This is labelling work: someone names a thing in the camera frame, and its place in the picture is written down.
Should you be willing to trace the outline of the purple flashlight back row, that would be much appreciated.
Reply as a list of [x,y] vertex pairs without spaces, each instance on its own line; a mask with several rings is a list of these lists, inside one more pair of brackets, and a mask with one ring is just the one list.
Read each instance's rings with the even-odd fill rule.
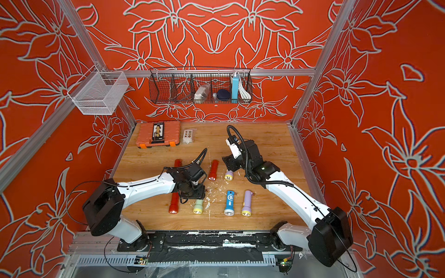
[[224,175],[224,179],[227,181],[232,181],[234,179],[234,172],[228,170]]

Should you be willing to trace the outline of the green flashlight front row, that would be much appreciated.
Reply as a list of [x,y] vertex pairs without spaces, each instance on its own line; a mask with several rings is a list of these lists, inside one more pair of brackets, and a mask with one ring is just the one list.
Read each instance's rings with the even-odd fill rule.
[[202,214],[203,213],[203,200],[197,199],[193,208],[194,214]]

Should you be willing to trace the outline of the red flashlight back row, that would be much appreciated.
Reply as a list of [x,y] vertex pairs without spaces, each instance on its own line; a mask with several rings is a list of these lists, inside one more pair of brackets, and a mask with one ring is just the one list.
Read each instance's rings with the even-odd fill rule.
[[183,165],[183,162],[182,162],[182,160],[181,159],[176,159],[175,160],[175,165],[174,165],[174,167],[175,167],[175,169],[174,169],[174,173],[179,173],[179,172],[181,172],[181,167],[182,167],[182,165]]
[[217,169],[219,166],[219,161],[218,160],[213,160],[211,163],[211,168],[210,168],[210,172],[209,172],[209,176],[208,179],[210,181],[215,181],[217,179]]

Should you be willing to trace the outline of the red flashlight row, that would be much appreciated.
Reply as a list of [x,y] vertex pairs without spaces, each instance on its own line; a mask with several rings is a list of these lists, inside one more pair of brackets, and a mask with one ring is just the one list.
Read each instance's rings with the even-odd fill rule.
[[169,214],[177,214],[179,211],[179,194],[177,192],[172,193],[172,198],[169,206]]
[[213,160],[211,163],[211,168],[210,168],[210,172],[209,172],[209,176],[208,179],[210,181],[215,181],[217,179],[217,169],[219,166],[219,161],[218,160]]
[[182,167],[182,165],[183,165],[183,162],[182,162],[182,160],[181,159],[176,159],[175,160],[175,165],[174,165],[174,167],[175,167],[175,169],[174,169],[174,173],[179,173],[179,172],[181,172],[181,167]]

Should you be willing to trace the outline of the red flashlight front row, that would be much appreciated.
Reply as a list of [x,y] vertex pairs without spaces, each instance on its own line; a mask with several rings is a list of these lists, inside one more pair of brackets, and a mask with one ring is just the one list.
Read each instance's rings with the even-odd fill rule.
[[172,193],[172,198],[169,206],[169,214],[177,214],[179,211],[179,194],[177,192]]

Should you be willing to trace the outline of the blue flashlight front row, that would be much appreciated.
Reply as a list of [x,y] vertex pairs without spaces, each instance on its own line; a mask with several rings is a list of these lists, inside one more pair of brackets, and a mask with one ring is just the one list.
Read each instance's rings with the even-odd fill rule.
[[234,191],[232,190],[227,191],[226,207],[224,209],[224,214],[226,216],[233,216],[235,214],[234,197],[235,197]]

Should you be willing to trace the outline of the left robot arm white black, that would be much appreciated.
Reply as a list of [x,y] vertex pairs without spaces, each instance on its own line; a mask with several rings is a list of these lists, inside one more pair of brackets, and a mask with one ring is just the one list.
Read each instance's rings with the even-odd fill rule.
[[124,183],[116,183],[112,178],[102,181],[82,206],[90,234],[111,235],[132,251],[146,250],[151,241],[143,224],[126,218],[123,209],[170,193],[178,193],[181,201],[204,199],[207,174],[201,164],[206,154],[205,148],[190,164],[164,167],[155,177]]

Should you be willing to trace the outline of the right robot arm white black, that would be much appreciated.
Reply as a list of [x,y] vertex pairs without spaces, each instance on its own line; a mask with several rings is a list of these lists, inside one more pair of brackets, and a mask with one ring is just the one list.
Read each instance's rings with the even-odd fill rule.
[[245,140],[233,125],[227,126],[227,134],[231,154],[222,159],[227,169],[244,170],[248,182],[275,194],[307,225],[306,232],[290,223],[279,226],[277,236],[283,244],[308,249],[326,267],[349,253],[353,236],[344,210],[330,208],[292,183],[277,165],[263,159],[253,140]]

